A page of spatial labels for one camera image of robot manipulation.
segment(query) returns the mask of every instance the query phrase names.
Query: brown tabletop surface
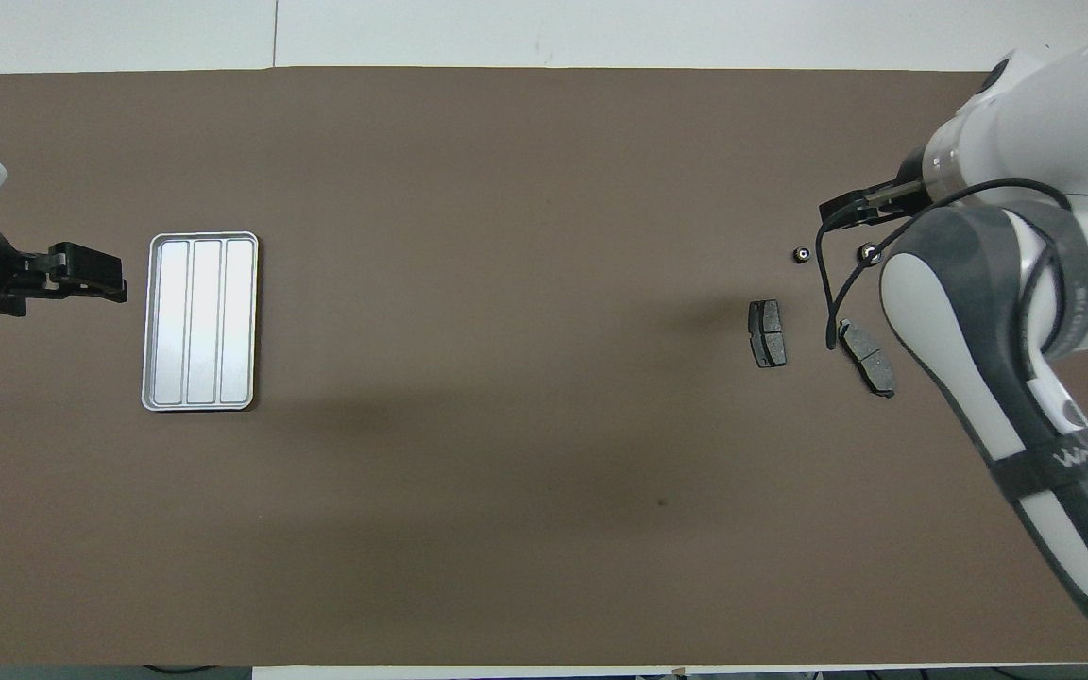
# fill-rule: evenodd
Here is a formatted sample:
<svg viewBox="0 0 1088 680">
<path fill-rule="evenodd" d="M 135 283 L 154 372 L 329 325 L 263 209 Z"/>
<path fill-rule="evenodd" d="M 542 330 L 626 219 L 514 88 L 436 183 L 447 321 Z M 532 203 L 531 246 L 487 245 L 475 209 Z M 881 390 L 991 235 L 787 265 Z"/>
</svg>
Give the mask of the brown tabletop surface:
<svg viewBox="0 0 1088 680">
<path fill-rule="evenodd" d="M 0 316 L 0 663 L 1088 662 L 877 272 L 891 400 L 791 262 L 979 81 L 0 75 L 0 228 L 133 293 Z M 148 412 L 148 242 L 220 230 L 262 244 L 255 408 Z"/>
</svg>

